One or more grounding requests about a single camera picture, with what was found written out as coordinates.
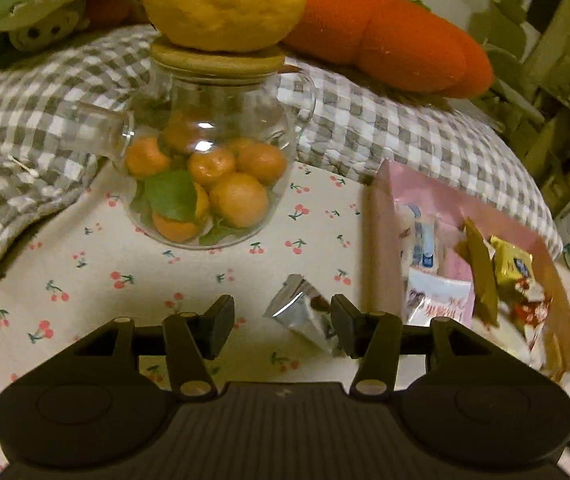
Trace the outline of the white orange lotus packet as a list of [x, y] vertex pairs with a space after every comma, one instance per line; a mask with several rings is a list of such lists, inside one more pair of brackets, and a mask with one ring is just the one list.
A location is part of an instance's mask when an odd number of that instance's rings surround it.
[[411, 268], [405, 296], [407, 324], [428, 326], [433, 318], [452, 318], [460, 323], [456, 315], [467, 296], [465, 283]]

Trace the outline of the red tomato plush cushion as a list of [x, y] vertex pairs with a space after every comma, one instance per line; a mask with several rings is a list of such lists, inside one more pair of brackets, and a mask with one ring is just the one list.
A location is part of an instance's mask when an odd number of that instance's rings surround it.
[[494, 82], [485, 50], [413, 0], [307, 0], [283, 44], [405, 92], [471, 99]]

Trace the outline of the red white candy packet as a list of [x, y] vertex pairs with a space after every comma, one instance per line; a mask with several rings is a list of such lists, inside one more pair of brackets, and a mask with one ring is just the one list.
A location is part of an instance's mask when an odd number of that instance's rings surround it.
[[552, 298], [533, 278], [518, 280], [514, 289], [514, 296], [510, 302], [512, 322], [524, 336], [528, 350], [532, 353], [542, 338]]

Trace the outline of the pink wafer packet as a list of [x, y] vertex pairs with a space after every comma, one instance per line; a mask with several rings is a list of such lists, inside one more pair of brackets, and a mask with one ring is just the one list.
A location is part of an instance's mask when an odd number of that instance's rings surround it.
[[475, 292], [473, 272], [471, 266], [453, 248], [447, 248], [440, 273], [444, 278], [466, 284], [468, 296], [458, 309], [456, 319], [466, 327], [472, 326], [474, 312]]

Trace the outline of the glass teapot jar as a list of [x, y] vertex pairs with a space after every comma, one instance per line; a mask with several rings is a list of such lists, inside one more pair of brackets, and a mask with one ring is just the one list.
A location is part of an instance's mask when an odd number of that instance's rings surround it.
[[62, 101], [61, 145], [108, 159], [128, 218], [158, 242], [218, 249], [269, 221], [317, 104], [279, 47], [207, 53], [154, 40], [151, 79], [123, 110]]

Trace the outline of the grey checked blanket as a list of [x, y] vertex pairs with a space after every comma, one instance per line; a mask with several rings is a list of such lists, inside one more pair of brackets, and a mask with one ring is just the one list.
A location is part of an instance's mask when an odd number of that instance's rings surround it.
[[0, 260], [32, 223], [73, 204], [97, 159], [63, 150], [62, 102], [122, 110], [151, 76], [149, 25], [93, 32], [0, 72]]

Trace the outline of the cherry print tablecloth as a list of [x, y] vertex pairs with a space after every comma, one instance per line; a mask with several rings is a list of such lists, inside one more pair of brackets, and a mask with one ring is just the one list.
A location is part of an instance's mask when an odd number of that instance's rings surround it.
[[[504, 235], [509, 217], [445, 183], [389, 162], [366, 212], [366, 188], [297, 165], [279, 209], [254, 238], [224, 249], [183, 250], [138, 232], [126, 215], [121, 179], [103, 169], [91, 188], [24, 240], [0, 269], [0, 392], [102, 324], [127, 316], [158, 325], [168, 315], [203, 312], [223, 294], [236, 302], [234, 330], [209, 365], [218, 385], [250, 382], [351, 382], [358, 364], [332, 356], [264, 312], [287, 276], [300, 274], [324, 296], [359, 302], [391, 281], [363, 236], [386, 242], [394, 200], [472, 217]], [[0, 449], [0, 470], [5, 466]]]

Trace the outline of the gold foil snack packet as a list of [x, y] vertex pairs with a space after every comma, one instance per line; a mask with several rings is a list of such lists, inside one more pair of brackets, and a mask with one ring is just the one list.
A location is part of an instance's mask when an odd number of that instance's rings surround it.
[[464, 233], [473, 272], [474, 314], [486, 325], [498, 327], [499, 296], [488, 243], [471, 218], [464, 220]]

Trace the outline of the large orange citrus fruit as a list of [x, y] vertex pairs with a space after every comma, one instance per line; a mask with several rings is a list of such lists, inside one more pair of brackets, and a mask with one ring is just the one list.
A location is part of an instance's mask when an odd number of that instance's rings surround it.
[[297, 25], [307, 0], [142, 0], [172, 44], [206, 52], [272, 47]]

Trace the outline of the small blue silver candy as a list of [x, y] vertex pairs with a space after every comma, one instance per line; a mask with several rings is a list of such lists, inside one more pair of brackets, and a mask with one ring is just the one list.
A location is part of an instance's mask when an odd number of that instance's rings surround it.
[[341, 347], [329, 314], [329, 303], [300, 274], [287, 276], [263, 316], [271, 318], [332, 356], [340, 354]]

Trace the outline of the clear blue biscuit packet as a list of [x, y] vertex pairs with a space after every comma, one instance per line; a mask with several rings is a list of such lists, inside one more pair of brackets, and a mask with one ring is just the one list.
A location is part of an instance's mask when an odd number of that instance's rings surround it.
[[396, 203], [396, 215], [402, 278], [409, 277], [411, 268], [437, 274], [440, 263], [437, 218], [408, 203]]

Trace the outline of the yellow cracker snack bag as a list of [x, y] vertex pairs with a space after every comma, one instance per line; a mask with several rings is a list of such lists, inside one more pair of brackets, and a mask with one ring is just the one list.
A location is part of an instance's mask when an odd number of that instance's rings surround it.
[[505, 302], [522, 300], [535, 279], [532, 255], [498, 236], [492, 235], [490, 244], [494, 248], [492, 263], [499, 297]]

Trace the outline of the monkey plush toy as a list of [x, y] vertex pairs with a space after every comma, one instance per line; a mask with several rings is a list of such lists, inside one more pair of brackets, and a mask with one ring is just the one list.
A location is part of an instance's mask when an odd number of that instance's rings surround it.
[[23, 53], [35, 53], [58, 44], [88, 26], [85, 0], [76, 0], [27, 27], [8, 32], [12, 46]]

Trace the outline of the silver pink tray box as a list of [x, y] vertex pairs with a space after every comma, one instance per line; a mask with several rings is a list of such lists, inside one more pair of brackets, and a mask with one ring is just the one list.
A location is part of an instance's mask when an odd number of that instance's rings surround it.
[[453, 249], [461, 260], [470, 260], [463, 233], [465, 222], [470, 220], [484, 237], [498, 236], [534, 257], [535, 277], [552, 299], [544, 326], [543, 369], [548, 375], [569, 382], [570, 298], [542, 237], [491, 205], [389, 159], [381, 163], [365, 193], [362, 309], [407, 317], [398, 202], [418, 206], [423, 214], [437, 220], [439, 256]]

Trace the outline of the grey checked pillow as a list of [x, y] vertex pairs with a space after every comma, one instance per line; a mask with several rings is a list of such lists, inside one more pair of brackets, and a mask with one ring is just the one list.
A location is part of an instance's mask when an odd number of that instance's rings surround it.
[[287, 55], [317, 90], [299, 162], [369, 183], [385, 159], [479, 198], [539, 234], [552, 257], [563, 243], [534, 178], [486, 122], [442, 98], [392, 91], [346, 68]]

